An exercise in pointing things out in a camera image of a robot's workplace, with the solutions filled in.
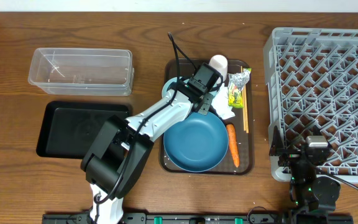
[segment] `white cup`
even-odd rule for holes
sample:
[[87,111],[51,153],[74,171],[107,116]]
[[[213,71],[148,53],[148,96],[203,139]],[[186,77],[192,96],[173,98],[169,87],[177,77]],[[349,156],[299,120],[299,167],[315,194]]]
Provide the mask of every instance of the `white cup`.
[[[222,76],[223,81],[227,78],[227,58],[223,55],[215,55],[211,58],[209,61],[209,65],[215,68]],[[216,84],[219,84],[221,82],[221,79],[218,78],[216,81]]]

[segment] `white wall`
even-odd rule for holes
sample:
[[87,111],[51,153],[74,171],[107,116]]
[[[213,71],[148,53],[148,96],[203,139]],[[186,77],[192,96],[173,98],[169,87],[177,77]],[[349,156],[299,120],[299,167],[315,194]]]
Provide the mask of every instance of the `white wall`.
[[358,0],[0,0],[0,11],[358,12]]

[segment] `blue bowl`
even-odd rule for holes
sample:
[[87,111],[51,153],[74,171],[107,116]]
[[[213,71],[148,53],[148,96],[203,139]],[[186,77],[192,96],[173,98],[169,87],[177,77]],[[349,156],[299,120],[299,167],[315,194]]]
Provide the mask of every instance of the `blue bowl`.
[[214,114],[192,113],[164,133],[165,152],[178,167],[204,172],[218,165],[227,153],[229,138],[223,122]]

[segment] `carrot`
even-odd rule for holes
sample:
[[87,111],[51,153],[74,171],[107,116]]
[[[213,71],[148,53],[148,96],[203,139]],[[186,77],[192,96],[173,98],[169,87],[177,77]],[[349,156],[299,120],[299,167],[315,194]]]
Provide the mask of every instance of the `carrot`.
[[226,125],[227,135],[229,136],[229,149],[231,156],[233,157],[233,162],[236,167],[240,165],[239,150],[237,148],[237,139],[236,139],[236,130],[234,129],[233,124]]

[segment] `tabletop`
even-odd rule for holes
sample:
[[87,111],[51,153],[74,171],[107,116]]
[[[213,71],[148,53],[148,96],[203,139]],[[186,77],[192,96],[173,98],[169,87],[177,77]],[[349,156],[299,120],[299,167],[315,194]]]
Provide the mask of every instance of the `tabletop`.
[[[140,113],[161,98],[174,58],[167,32],[191,58],[223,54],[252,67],[255,162],[244,176],[172,174],[158,163],[157,140],[125,208],[149,213],[247,213],[256,205],[293,206],[289,184],[270,173],[269,101],[262,48],[275,27],[358,29],[358,14],[0,12],[0,223],[40,223],[42,214],[89,209],[92,193],[80,160],[42,158],[35,147],[47,103],[129,104]],[[39,47],[128,49],[135,68],[129,96],[48,95],[27,82]],[[336,211],[358,223],[358,192],[345,185]]]

